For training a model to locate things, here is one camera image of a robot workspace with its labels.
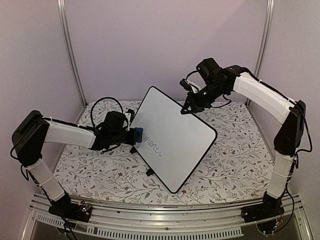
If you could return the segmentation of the blue whiteboard eraser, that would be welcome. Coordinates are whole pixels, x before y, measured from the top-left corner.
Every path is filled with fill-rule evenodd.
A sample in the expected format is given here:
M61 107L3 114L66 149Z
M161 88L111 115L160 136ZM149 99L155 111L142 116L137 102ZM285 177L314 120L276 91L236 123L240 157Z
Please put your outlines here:
M135 127L134 128L134 136L135 136L135 142L141 143L143 138L143 128L141 127Z

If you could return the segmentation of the white whiteboard black frame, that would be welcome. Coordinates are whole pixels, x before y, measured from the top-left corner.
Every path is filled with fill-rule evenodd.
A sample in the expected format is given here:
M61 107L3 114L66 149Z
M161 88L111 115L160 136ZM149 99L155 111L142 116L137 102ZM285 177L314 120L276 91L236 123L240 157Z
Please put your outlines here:
M135 149L161 183L177 193L217 139L217 131L155 86L146 92L131 123L142 128Z

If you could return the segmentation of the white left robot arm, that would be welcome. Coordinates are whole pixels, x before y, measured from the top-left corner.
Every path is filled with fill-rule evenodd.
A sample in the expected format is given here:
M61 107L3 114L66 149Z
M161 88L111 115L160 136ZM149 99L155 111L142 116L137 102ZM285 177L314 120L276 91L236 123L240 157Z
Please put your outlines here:
M143 128L131 126L131 112L110 111L105 119L90 125L75 124L32 110L12 134L10 155L31 174L55 209L63 216L74 213L74 205L63 198L67 195L43 156L49 145L76 146L91 151L112 151L120 145L141 143Z

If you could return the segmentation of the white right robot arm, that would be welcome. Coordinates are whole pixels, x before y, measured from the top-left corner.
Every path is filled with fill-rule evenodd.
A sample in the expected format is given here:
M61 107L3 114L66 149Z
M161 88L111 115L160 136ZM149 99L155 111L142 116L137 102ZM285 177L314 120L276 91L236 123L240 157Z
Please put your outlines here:
M281 125L273 140L275 165L269 186L263 196L264 203L258 213L269 218L278 210L278 203L292 175L294 160L307 127L306 105L295 101L258 79L248 68L232 65L220 67L213 58L201 61L192 74L199 74L205 86L200 88L187 75L179 84L187 91L181 114L195 114L210 109L219 97L232 92L253 101L270 113Z

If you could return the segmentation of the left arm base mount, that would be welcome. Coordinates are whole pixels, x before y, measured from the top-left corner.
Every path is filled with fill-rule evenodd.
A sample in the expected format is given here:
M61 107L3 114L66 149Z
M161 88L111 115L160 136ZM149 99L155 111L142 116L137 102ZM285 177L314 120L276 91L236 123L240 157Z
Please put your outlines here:
M49 200L48 212L62 219L71 219L88 223L92 213L92 206L84 201L73 203L69 195L64 195L59 200Z

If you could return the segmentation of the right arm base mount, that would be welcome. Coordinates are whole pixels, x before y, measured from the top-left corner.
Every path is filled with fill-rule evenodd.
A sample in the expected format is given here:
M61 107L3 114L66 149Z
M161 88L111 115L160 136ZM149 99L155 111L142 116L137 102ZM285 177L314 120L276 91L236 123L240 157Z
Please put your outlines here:
M280 216L284 212L280 198L265 195L262 203L241 208L240 216L244 219L245 223L250 223Z

